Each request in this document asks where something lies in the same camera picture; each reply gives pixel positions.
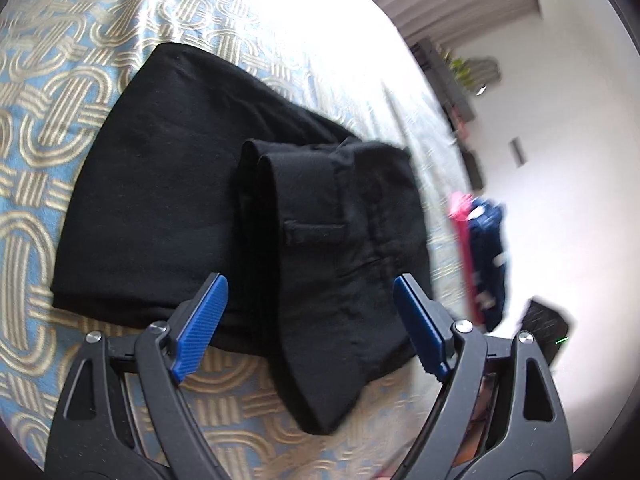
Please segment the black pants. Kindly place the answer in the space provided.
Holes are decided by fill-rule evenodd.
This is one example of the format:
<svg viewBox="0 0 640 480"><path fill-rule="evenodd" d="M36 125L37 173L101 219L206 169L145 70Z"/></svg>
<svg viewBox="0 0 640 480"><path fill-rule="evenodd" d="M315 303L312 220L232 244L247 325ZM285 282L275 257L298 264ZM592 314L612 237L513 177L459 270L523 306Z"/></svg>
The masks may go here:
<svg viewBox="0 0 640 480"><path fill-rule="evenodd" d="M229 284L213 345L266 359L300 429L330 434L413 357L392 289L404 273L432 287L425 214L406 150L160 44L81 168L53 304L141 328L213 272Z"/></svg>

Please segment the wavy table mirror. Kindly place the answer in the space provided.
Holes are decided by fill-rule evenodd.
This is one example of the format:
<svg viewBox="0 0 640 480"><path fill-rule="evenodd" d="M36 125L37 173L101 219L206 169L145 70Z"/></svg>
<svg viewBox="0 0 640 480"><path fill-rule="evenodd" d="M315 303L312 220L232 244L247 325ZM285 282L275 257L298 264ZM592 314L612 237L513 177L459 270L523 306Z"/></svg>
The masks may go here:
<svg viewBox="0 0 640 480"><path fill-rule="evenodd" d="M499 62L493 56L474 56L464 61L466 69L466 86L479 89L498 84L502 79Z"/></svg>

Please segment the wall switch panel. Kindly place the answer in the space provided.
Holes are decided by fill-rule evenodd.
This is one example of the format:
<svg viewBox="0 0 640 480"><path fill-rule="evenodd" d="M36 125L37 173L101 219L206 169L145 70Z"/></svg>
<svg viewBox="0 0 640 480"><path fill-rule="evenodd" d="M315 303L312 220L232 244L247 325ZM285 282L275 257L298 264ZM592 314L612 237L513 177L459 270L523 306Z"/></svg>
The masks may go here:
<svg viewBox="0 0 640 480"><path fill-rule="evenodd" d="M526 157L522 149L521 140L519 138L513 138L510 143L510 148L516 163L516 166L521 167L526 164Z"/></svg>

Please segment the grey drawer cabinet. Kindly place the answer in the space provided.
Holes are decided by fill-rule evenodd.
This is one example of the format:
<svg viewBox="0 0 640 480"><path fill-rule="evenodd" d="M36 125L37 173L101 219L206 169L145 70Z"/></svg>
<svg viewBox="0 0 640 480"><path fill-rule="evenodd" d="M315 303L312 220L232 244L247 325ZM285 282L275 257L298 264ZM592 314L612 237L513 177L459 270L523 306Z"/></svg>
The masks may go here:
<svg viewBox="0 0 640 480"><path fill-rule="evenodd" d="M475 156L474 152L462 151L463 165L468 174L469 182L474 193L481 193L485 188L485 180L482 168Z"/></svg>

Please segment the blue patterned bed cover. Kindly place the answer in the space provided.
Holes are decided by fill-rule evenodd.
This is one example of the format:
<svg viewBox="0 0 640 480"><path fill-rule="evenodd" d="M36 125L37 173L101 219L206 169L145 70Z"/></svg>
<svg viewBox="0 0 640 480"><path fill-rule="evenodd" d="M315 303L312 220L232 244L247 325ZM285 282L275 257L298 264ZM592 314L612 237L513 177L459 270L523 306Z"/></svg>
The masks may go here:
<svg viewBox="0 0 640 480"><path fill-rule="evenodd" d="M438 381L394 306L466 299L454 136L372 0L9 0L1 12L1 422L69 470L63 399L210 274L179 390L231 479L369 479Z"/></svg>

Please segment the black box with green light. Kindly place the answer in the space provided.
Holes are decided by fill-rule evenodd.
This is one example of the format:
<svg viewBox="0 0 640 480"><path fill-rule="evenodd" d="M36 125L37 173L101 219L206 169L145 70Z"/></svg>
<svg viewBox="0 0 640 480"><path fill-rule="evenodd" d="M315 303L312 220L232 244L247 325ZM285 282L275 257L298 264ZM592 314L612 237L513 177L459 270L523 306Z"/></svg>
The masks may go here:
<svg viewBox="0 0 640 480"><path fill-rule="evenodd" d="M570 322L560 311L536 298L529 300L521 318L521 330L535 337L548 365L554 362L562 345L568 341L571 329Z"/></svg>

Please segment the pink folded garment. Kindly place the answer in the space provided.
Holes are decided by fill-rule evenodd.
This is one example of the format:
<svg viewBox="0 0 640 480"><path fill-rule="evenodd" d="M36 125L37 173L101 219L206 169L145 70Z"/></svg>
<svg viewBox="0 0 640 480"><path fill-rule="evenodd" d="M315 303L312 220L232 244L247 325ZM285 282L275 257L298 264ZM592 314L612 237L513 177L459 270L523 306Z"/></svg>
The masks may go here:
<svg viewBox="0 0 640 480"><path fill-rule="evenodd" d="M473 196L468 193L459 191L451 193L448 198L448 217L457 233L469 317L476 326L483 326L484 316L482 310L480 310L480 307L476 303L474 263L469 231L469 214L472 210L472 198Z"/></svg>

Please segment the green bottles on table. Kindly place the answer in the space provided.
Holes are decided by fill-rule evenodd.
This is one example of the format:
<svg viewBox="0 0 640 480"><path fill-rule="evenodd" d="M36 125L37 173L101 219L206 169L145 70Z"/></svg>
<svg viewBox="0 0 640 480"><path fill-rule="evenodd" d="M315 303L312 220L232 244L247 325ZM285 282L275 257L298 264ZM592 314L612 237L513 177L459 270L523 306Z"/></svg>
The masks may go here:
<svg viewBox="0 0 640 480"><path fill-rule="evenodd" d="M460 86L465 89L471 89L474 86L474 79L471 75L468 62L464 58L456 58L451 52L448 53L447 64L450 72L454 75L454 79Z"/></svg>

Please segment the grey dressing table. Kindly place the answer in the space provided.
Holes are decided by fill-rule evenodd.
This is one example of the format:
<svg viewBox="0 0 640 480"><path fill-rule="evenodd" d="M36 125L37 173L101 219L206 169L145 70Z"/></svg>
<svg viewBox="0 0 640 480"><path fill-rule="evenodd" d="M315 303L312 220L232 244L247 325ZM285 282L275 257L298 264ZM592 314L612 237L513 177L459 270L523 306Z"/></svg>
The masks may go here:
<svg viewBox="0 0 640 480"><path fill-rule="evenodd" d="M471 102L431 40L420 40L410 50L450 122L472 122L475 112Z"/></svg>

